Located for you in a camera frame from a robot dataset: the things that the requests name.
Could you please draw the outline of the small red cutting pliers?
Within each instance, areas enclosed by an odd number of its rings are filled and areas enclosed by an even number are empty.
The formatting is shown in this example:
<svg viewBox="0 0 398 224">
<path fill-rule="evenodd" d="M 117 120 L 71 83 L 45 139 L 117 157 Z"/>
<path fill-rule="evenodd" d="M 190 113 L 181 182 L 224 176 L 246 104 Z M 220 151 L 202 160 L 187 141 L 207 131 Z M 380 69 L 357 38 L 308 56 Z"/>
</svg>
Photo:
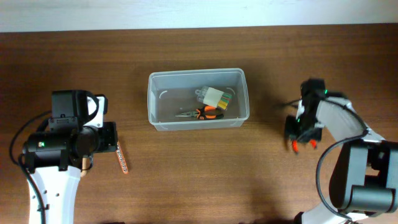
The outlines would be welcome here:
<svg viewBox="0 0 398 224">
<path fill-rule="evenodd" d="M 309 140 L 308 142 L 314 149 L 317 148 L 317 142 L 314 139 Z M 293 140 L 292 141 L 292 149 L 294 151 L 294 153 L 298 154 L 299 153 L 299 148 L 298 148 L 298 141 L 297 140 Z"/>
</svg>

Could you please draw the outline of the orange socket rail strip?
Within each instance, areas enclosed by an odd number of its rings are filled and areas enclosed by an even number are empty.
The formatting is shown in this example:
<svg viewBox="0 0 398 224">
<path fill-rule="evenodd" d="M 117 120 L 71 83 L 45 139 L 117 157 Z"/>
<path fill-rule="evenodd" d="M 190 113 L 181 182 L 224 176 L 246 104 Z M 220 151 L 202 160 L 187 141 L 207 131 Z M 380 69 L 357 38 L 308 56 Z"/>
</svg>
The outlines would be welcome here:
<svg viewBox="0 0 398 224">
<path fill-rule="evenodd" d="M 128 174 L 129 173 L 129 169 L 128 169 L 128 166 L 127 166 L 127 162 L 126 162 L 126 160 L 124 158 L 124 154 L 123 154 L 123 151 L 121 149 L 121 145 L 120 145 L 119 141 L 116 144 L 116 155 L 118 157 L 118 161 L 119 161 L 119 164 L 121 166 L 122 172 L 124 174 Z"/>
</svg>

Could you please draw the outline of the orange scraper wooden handle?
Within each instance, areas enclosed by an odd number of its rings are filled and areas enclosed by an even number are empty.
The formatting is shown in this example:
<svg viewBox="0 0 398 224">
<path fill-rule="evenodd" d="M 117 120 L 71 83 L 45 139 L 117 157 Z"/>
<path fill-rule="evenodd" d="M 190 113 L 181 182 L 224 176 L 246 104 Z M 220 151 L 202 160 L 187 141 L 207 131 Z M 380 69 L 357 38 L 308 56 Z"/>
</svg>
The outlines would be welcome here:
<svg viewBox="0 0 398 224">
<path fill-rule="evenodd" d="M 87 174 L 87 168 L 89 168 L 90 162 L 88 158 L 83 158 L 82 160 L 82 168 L 80 172 L 80 177 L 83 178 Z"/>
</svg>

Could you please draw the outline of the clear plastic container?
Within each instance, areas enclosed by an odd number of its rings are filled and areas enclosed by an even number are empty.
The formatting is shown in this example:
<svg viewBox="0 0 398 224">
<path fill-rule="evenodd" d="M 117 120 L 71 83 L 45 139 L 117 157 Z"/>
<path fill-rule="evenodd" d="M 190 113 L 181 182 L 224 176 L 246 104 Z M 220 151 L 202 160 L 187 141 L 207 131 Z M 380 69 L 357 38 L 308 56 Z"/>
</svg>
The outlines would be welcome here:
<svg viewBox="0 0 398 224">
<path fill-rule="evenodd" d="M 181 117 L 206 106 L 206 87 L 231 95 L 223 99 L 227 107 L 220 113 L 224 117 L 207 121 Z M 245 74 L 240 68 L 154 72 L 149 76 L 147 109 L 149 122 L 158 131 L 240 127 L 250 114 Z"/>
</svg>

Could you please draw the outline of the orange black needle-nose pliers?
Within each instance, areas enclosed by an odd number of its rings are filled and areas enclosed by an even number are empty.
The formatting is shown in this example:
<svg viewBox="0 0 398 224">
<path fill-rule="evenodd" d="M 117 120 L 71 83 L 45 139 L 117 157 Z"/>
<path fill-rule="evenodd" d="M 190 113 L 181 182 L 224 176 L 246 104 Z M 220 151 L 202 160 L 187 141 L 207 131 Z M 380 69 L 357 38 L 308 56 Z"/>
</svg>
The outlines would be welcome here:
<svg viewBox="0 0 398 224">
<path fill-rule="evenodd" d="M 177 114 L 175 117 L 196 118 L 199 120 L 216 120 L 224 118 L 224 114 L 219 108 L 204 106 L 202 108 L 196 109 L 195 111 Z"/>
</svg>

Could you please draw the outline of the pack of coloured bits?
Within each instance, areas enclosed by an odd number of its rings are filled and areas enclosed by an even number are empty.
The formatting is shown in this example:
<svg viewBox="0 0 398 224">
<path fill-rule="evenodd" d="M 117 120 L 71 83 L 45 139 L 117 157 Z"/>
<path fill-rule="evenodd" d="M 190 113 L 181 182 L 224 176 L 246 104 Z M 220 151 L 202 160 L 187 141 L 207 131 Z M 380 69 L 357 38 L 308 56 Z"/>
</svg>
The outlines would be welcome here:
<svg viewBox="0 0 398 224">
<path fill-rule="evenodd" d="M 208 106 L 227 110 L 229 103 L 232 101 L 232 94 L 217 90 L 212 87 L 204 86 L 200 90 L 195 90 L 197 100 Z"/>
</svg>

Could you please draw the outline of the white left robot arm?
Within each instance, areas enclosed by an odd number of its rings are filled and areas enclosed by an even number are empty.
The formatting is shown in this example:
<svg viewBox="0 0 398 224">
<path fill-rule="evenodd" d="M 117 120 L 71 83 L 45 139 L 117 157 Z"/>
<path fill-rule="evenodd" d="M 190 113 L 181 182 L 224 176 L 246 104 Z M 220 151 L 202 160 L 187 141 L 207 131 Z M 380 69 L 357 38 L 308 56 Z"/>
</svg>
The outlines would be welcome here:
<svg viewBox="0 0 398 224">
<path fill-rule="evenodd" d="M 96 153 L 116 152 L 116 123 L 105 122 L 108 99 L 86 90 L 52 93 L 51 117 L 19 156 L 29 185 L 29 223 L 73 223 L 81 173 Z"/>
</svg>

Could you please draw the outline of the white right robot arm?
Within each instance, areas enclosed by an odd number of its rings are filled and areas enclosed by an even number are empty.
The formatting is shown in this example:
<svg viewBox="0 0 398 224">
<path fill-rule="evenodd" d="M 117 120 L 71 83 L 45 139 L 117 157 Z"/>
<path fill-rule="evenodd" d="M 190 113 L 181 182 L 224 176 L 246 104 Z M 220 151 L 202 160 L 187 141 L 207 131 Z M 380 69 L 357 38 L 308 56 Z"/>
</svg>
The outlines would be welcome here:
<svg viewBox="0 0 398 224">
<path fill-rule="evenodd" d="M 355 112 L 341 92 L 326 89 L 322 79 L 308 79 L 300 86 L 301 97 L 289 102 L 297 109 L 285 120 L 284 136 L 297 152 L 298 144 L 313 147 L 329 130 L 335 143 L 320 156 L 315 185 L 321 202 L 299 212 L 294 223 L 358 223 L 397 210 L 397 143 L 386 141 Z M 336 147 L 341 151 L 329 181 L 329 196 L 320 185 L 322 164 Z"/>
</svg>

